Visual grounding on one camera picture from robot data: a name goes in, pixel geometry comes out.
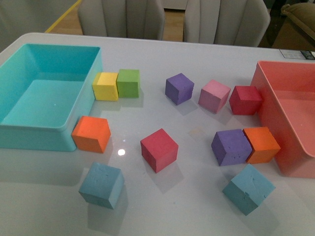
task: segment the yellow strip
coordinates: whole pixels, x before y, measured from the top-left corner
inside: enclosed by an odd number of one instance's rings
[[[64,18],[66,17],[67,14],[69,14],[70,11],[72,11],[82,0],[78,0],[74,5],[72,5],[72,7],[70,7],[68,9],[68,11],[66,11],[61,17],[59,17],[59,19],[57,19],[46,31],[45,33],[49,33],[50,31],[53,30],[54,27],[56,27],[56,25]]]

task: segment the orange cube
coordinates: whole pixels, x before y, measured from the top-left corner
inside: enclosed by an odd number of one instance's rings
[[[104,153],[110,138],[107,119],[82,116],[71,136],[80,150]]]
[[[252,153],[247,158],[247,163],[269,162],[280,150],[268,127],[245,128],[243,132],[252,146]]]

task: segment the foam block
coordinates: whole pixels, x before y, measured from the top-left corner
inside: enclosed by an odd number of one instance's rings
[[[165,95],[176,105],[179,105],[192,96],[194,83],[182,73],[166,80]]]
[[[82,116],[71,136],[80,150],[104,153],[111,132],[104,118]]]
[[[247,159],[248,163],[269,162],[280,150],[279,144],[268,127],[245,128],[243,132],[252,146],[252,153]]]
[[[95,99],[100,101],[117,101],[117,77],[118,73],[100,72],[96,75],[92,88]]]
[[[80,187],[79,193],[87,203],[114,209],[124,181],[120,169],[94,162]]]
[[[268,197],[275,186],[251,164],[248,164],[223,189],[223,193],[248,215]]]
[[[156,173],[177,159],[178,145],[163,129],[141,140],[140,145],[142,156]]]
[[[234,115],[254,115],[262,98],[255,86],[235,86],[229,103]]]
[[[215,80],[211,80],[202,89],[198,104],[205,109],[217,113],[226,103],[231,88]]]
[[[252,147],[241,129],[219,131],[211,143],[220,166],[245,163]]]
[[[139,97],[140,71],[131,69],[119,70],[117,89],[119,97]]]

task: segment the white chair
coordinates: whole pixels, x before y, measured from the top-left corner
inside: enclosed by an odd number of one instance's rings
[[[165,12],[160,0],[82,0],[84,35],[162,40]]]
[[[188,0],[184,41],[257,47],[269,23],[263,0]]]

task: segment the plastic bin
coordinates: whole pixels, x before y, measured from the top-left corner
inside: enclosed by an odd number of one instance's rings
[[[315,178],[315,64],[259,61],[251,85],[263,97],[261,123],[281,147],[280,171]]]
[[[99,47],[25,44],[0,67],[0,148],[73,151],[95,100]]]

